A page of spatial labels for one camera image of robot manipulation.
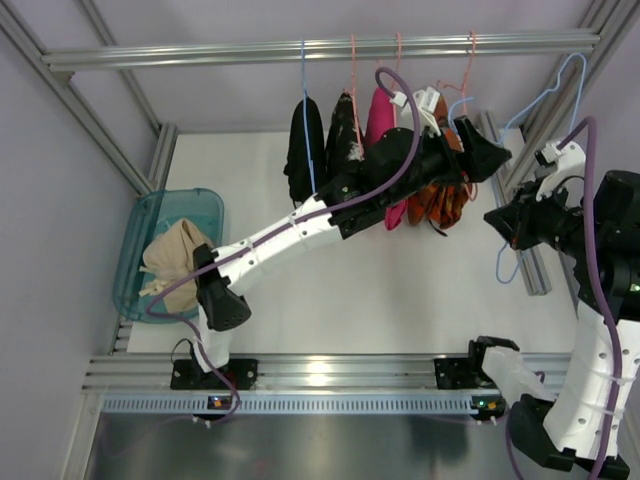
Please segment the light blue wire hanger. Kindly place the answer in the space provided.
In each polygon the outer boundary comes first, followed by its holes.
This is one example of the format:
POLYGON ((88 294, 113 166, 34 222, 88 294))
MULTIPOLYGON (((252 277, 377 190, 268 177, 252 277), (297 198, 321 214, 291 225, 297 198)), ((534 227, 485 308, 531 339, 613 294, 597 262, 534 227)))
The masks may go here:
POLYGON ((504 200, 512 199, 516 187, 532 174, 534 152, 562 127, 574 127, 580 102, 589 86, 590 70, 594 65, 593 53, 565 55, 557 62, 555 71, 540 93, 505 125, 498 142, 502 144, 506 134, 517 128, 525 141, 525 148, 512 165, 499 171, 497 188, 504 200))

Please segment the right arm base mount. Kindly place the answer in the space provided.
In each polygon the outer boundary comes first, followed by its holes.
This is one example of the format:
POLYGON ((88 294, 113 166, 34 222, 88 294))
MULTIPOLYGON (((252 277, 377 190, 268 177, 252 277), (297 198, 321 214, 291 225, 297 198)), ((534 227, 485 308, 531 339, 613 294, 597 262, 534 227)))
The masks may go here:
POLYGON ((468 357, 446 357, 434 360, 436 385, 439 390, 494 389, 475 360, 468 357))

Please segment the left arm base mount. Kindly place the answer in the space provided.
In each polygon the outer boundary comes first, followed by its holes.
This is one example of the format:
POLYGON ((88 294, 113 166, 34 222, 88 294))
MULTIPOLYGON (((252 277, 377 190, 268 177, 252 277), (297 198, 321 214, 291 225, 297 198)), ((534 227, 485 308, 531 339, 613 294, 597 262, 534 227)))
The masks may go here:
MULTIPOLYGON (((258 361, 256 359, 231 359, 229 363, 218 369, 228 383, 238 391, 253 388, 258 377, 258 361)), ((195 359, 179 359, 173 362, 169 388, 175 391, 230 391, 213 371, 205 372, 195 359)))

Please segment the beige drawstring trousers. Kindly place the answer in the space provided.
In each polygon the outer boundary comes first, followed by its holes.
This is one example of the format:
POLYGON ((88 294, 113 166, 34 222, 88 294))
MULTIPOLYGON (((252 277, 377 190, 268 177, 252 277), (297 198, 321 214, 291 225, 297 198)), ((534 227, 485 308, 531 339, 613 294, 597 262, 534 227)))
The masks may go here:
MULTIPOLYGON (((164 233, 157 235, 144 250, 139 271, 151 276, 139 290, 140 299, 150 300, 195 270, 193 251, 214 242, 189 219, 180 218, 164 233)), ((196 283, 191 280, 169 293, 163 300, 165 310, 187 315, 197 308, 196 283)))

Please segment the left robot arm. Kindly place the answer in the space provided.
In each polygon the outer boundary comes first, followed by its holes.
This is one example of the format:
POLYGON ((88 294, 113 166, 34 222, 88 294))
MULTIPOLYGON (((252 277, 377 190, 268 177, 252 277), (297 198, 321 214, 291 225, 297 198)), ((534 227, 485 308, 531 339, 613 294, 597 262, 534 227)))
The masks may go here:
POLYGON ((388 207, 424 187, 482 183, 511 158, 468 118, 454 125, 461 150, 450 147, 445 135, 391 129, 366 149, 363 161, 353 162, 287 217, 235 244, 196 248, 199 332, 192 355, 201 370, 228 363, 230 332, 251 316, 244 295, 275 267, 380 223, 388 207))

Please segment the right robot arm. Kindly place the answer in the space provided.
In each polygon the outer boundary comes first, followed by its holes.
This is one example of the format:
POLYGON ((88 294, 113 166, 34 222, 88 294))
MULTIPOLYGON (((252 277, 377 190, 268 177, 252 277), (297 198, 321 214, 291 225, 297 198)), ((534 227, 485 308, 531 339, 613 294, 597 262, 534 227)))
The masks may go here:
POLYGON ((565 380, 552 395, 506 341, 485 347, 482 371, 509 405, 512 445, 539 466, 626 479, 618 434, 639 369, 639 176, 613 170, 579 207, 538 198, 528 182, 485 220, 516 250, 541 243, 575 261, 578 327, 565 380))

